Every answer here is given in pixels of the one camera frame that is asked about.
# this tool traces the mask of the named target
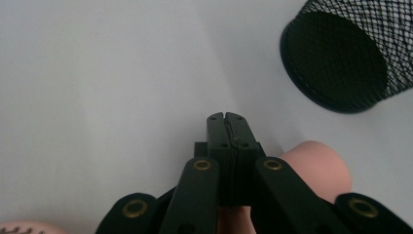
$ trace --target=white background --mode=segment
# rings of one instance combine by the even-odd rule
[[[289,80],[283,28],[300,1],[2,1],[0,221],[94,233],[134,192],[174,187],[206,118],[243,115],[268,155],[322,141],[354,191],[410,225],[413,93],[355,115]]]

